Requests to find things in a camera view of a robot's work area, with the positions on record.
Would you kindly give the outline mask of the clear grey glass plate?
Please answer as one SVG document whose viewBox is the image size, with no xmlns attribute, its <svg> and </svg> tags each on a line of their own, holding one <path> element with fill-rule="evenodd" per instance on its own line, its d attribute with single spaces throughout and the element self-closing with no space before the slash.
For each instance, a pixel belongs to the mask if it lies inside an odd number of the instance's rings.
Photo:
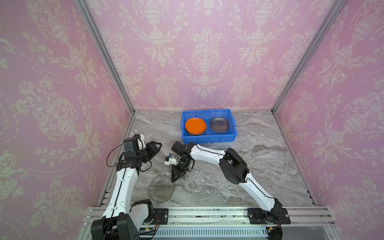
<svg viewBox="0 0 384 240">
<path fill-rule="evenodd" d="M 167 202 L 175 191 L 175 183 L 167 177 L 155 177 L 148 186 L 148 196 L 158 203 Z"/>
</svg>

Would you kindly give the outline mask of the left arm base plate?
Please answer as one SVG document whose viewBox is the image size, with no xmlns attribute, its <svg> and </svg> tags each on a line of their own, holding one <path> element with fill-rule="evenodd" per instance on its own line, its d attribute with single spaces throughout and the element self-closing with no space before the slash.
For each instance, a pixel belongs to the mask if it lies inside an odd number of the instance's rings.
<svg viewBox="0 0 384 240">
<path fill-rule="evenodd" d="M 144 220 L 144 225 L 167 225 L 169 209 L 154 209 L 152 213 Z"/>
</svg>

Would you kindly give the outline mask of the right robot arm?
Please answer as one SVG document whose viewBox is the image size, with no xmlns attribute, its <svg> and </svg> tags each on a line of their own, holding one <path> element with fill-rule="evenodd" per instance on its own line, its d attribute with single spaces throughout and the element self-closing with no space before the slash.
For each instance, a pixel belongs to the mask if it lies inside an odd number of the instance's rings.
<svg viewBox="0 0 384 240">
<path fill-rule="evenodd" d="M 256 181 L 247 163 L 234 149 L 228 148 L 225 151 L 219 151 L 202 147 L 196 143 L 185 145 L 176 141 L 172 146 L 172 151 L 179 157 L 179 161 L 172 166 L 172 183 L 190 172 L 193 169 L 190 164 L 194 164 L 196 161 L 219 166 L 227 181 L 239 185 L 258 203 L 267 222 L 275 224 L 280 222 L 282 204 Z"/>
</svg>

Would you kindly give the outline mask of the blue patterned ceramic plate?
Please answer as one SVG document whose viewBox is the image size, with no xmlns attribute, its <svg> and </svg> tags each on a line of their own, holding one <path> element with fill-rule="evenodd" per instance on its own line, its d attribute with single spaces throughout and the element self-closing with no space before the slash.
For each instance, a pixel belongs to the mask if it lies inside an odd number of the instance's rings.
<svg viewBox="0 0 384 240">
<path fill-rule="evenodd" d="M 202 136 L 205 134 L 205 132 L 203 133 L 198 133 L 198 134 L 193 134 L 193 133 L 190 133 L 190 132 L 187 132 L 189 136 Z"/>
</svg>

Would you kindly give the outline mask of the orange plastic plate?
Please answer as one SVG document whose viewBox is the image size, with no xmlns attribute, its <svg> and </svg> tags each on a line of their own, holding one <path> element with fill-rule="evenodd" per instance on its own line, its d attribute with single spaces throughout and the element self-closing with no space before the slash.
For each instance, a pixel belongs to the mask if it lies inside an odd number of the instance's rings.
<svg viewBox="0 0 384 240">
<path fill-rule="evenodd" d="M 190 118 L 185 123 L 185 130 L 193 134 L 203 133 L 207 130 L 207 124 L 200 118 Z"/>
</svg>

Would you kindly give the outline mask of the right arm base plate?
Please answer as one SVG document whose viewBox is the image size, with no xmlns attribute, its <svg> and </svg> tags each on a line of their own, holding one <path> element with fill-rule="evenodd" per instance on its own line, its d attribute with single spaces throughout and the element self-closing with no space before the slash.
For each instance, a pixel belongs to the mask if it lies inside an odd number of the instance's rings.
<svg viewBox="0 0 384 240">
<path fill-rule="evenodd" d="M 251 225 L 291 224 L 290 216 L 285 208 L 282 208 L 278 217 L 274 217 L 271 212 L 263 211 L 260 208 L 249 208 L 247 209 L 247 217 Z"/>
</svg>

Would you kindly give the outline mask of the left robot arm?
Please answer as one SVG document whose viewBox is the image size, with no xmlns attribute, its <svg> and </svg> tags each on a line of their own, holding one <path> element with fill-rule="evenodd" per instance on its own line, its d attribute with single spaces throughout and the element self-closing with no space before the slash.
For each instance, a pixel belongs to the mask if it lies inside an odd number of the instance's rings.
<svg viewBox="0 0 384 240">
<path fill-rule="evenodd" d="M 162 143 L 145 143 L 143 135 L 135 134 L 124 139 L 121 146 L 124 151 L 117 163 L 112 165 L 116 168 L 117 180 L 110 202 L 102 218 L 91 225 L 94 240 L 139 240 L 139 230 L 144 223 L 155 221 L 155 225 L 159 224 L 151 200 L 144 199 L 133 204 L 131 201 L 139 174 L 144 172 L 142 165 L 151 162 L 160 152 Z"/>
</svg>

